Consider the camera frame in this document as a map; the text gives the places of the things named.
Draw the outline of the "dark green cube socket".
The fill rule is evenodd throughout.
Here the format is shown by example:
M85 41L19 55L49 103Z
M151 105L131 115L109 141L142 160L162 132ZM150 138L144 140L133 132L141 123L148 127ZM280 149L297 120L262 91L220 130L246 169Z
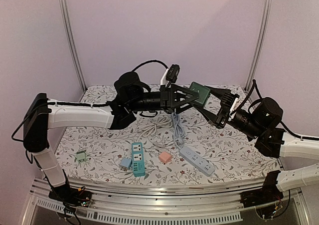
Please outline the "dark green cube socket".
M198 98L194 100L192 103L199 107L204 107L209 96L210 96L210 89L204 85L201 85L197 82L192 82L190 84L190 90L198 93Z

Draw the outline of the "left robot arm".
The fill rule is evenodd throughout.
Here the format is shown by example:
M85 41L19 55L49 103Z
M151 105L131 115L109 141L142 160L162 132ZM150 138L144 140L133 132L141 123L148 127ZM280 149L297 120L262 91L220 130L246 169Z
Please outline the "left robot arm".
M67 186L67 177L49 146L48 129L100 127L121 130L136 120L136 112L163 110L177 113L199 98L197 92L165 79L162 79L160 90L152 92L134 71L120 76L114 87L116 98L102 104L50 100L45 93L39 93L24 117L23 145L35 157L63 202L70 202L74 191Z

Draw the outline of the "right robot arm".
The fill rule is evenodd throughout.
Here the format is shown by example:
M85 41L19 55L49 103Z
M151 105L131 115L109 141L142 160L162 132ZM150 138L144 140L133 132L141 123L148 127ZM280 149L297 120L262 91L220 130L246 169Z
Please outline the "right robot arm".
M195 82L191 85L198 98L192 102L207 122L218 129L225 125L240 131L255 148L270 158L319 158L319 139L298 135L282 122L283 110L270 97L260 97L252 105L255 110L243 110L245 101L238 103L239 95L229 89L206 87Z

